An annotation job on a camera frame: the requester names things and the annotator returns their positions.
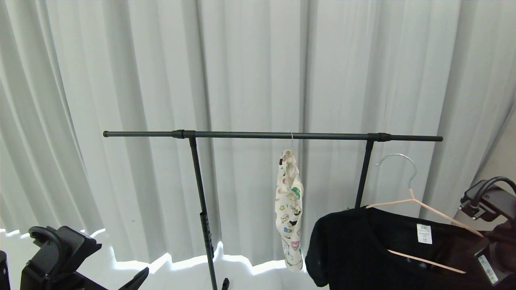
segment white tag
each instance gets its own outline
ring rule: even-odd
[[[489,278],[489,281],[491,281],[491,284],[498,282],[498,277],[496,276],[495,272],[493,271],[491,264],[489,264],[489,261],[487,261],[486,256],[482,255],[482,256],[478,257],[478,260],[480,261],[482,268],[484,268],[484,271],[486,272],[487,277]]]
[[[429,225],[417,224],[417,241],[423,244],[432,244],[432,229]]]

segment black clothing rack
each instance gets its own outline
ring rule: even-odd
[[[430,141],[441,142],[443,137],[440,136],[412,136],[412,135],[391,135],[387,133],[367,133],[367,134],[340,134],[340,133],[277,133],[277,132],[209,132],[194,130],[175,130],[175,131],[155,131],[155,132],[109,132],[104,131],[104,137],[173,137],[178,139],[188,139],[192,151],[193,167],[197,180],[197,188],[199,191],[199,200],[201,202],[201,225],[204,236],[204,245],[206,247],[206,255],[208,257],[209,276],[212,280],[213,290],[217,290],[217,279],[215,277],[215,267],[213,265],[214,248],[212,244],[211,233],[209,230],[208,215],[206,210],[206,200],[204,197],[204,188],[202,186],[201,167],[199,166],[199,156],[197,153],[196,138],[256,138],[256,139],[318,139],[318,140],[365,140],[365,155],[362,165],[362,173],[355,200],[355,208],[361,206],[362,196],[364,194],[365,179],[367,177],[367,169],[371,159],[371,152],[375,142],[386,141]],[[225,278],[222,284],[222,290],[229,287],[229,279]]]

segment hanging cloth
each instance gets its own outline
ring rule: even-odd
[[[303,268],[300,247],[302,199],[303,184],[296,158],[291,150],[285,150],[278,165],[274,219],[281,235],[285,264],[293,272]]]

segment white label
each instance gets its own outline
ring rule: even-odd
[[[489,281],[491,281],[491,284],[498,282],[498,277],[494,273],[491,264],[489,264],[489,261],[487,261],[486,256],[482,255],[478,257],[478,260],[480,261],[482,268],[484,268],[484,271],[486,272]]]
[[[429,225],[417,224],[417,241],[423,244],[432,244],[432,229]]]

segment hanger hook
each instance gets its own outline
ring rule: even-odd
[[[417,167],[416,167],[416,163],[414,163],[414,161],[412,159],[410,159],[410,157],[404,155],[404,154],[400,154],[400,153],[394,153],[394,154],[389,154],[387,156],[385,156],[384,158],[382,158],[382,160],[380,160],[380,163],[376,164],[376,166],[378,165],[381,165],[382,162],[387,159],[387,157],[389,156],[401,156],[401,157],[405,157],[406,159],[408,159],[410,161],[410,163],[412,163],[412,166],[414,167],[414,173],[412,174],[412,177],[409,179],[409,188],[412,188],[412,180],[414,179],[414,177],[416,177],[416,174],[417,174]]]

